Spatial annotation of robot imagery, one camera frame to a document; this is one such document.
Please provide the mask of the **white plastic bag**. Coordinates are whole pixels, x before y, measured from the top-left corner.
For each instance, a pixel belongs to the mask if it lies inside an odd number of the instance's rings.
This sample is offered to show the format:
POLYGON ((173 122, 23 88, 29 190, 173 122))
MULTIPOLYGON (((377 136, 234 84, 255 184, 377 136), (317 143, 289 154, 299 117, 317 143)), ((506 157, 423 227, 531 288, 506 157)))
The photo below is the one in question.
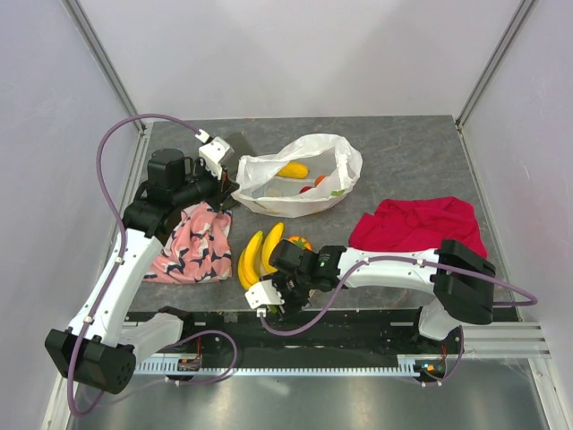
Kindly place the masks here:
POLYGON ((299 137, 280 152, 242 156, 233 198, 252 212, 283 218, 299 218, 325 211, 349 194, 361 175, 363 158, 349 140, 330 133, 299 137), (305 179, 277 176, 290 161, 304 163, 310 173, 305 179), (318 186, 318 176, 327 176, 318 186), (301 188, 312 190, 299 194, 301 188))

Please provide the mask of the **orange fake persimmon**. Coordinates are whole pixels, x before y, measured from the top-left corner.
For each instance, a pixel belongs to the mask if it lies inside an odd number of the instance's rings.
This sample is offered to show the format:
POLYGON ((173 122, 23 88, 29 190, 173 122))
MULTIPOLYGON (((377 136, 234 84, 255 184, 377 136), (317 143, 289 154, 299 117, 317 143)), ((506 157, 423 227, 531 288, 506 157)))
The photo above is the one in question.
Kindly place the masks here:
POLYGON ((288 241, 303 250, 304 249, 309 251, 312 250, 312 244, 307 238, 303 236, 291 236, 290 238, 288 238, 288 241))

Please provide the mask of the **yellow fake banana bunch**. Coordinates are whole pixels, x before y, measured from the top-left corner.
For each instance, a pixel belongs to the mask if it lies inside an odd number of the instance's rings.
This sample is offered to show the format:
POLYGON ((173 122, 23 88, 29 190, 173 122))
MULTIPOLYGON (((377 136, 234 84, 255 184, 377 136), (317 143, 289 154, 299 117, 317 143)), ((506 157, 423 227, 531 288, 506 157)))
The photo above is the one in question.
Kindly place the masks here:
POLYGON ((270 264, 270 256, 280 242, 285 230, 283 222, 277 223, 267 235, 262 230, 257 231, 249 240, 240 254, 237 265, 238 279, 247 291, 262 277, 277 271, 270 264))

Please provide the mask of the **yellow fake mango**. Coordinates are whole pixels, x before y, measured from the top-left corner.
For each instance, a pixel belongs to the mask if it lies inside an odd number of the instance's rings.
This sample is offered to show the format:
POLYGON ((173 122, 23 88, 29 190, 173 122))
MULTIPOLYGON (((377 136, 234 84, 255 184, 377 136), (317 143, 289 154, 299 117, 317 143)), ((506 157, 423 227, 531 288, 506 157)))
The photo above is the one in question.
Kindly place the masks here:
POLYGON ((277 176, 291 179, 305 179, 309 173, 310 169, 304 163, 290 161, 277 172, 277 176))

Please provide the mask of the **small orange fake fruit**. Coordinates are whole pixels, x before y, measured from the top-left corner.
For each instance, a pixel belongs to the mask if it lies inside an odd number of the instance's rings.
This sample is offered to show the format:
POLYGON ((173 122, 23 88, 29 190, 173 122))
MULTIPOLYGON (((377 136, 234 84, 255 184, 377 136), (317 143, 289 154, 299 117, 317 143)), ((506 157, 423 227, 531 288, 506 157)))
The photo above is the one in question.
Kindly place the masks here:
POLYGON ((314 181, 314 186, 318 186, 327 176, 318 176, 314 181))

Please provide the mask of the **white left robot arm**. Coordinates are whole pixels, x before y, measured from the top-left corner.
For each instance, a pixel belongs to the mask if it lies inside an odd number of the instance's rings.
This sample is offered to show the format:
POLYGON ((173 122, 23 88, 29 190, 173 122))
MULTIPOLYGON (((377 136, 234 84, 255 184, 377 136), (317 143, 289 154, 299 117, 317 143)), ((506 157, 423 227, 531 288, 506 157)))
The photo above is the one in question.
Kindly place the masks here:
POLYGON ((47 353, 69 383, 118 394, 148 357, 164 348, 193 348, 197 332, 188 312, 165 307, 131 329, 124 319, 182 210, 200 202, 218 209, 237 189, 225 165, 233 152, 212 142, 200 147, 196 159, 175 149, 152 154, 147 178, 124 210, 114 249, 85 305, 66 329, 46 337, 47 353))

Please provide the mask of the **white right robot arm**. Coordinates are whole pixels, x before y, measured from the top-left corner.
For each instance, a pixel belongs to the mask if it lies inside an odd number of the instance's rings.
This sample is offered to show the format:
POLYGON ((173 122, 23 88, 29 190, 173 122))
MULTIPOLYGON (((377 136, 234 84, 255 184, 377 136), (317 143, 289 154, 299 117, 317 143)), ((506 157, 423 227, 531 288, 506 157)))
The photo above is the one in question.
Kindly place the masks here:
POLYGON ((273 305, 285 318, 309 303, 311 291, 335 293, 344 288, 403 288, 430 294, 412 346, 423 353, 438 347, 462 323, 488 325, 493 320, 494 266, 462 243, 445 239, 439 248, 380 253, 343 245, 314 252, 281 240, 270 255, 276 272, 264 277, 273 305))

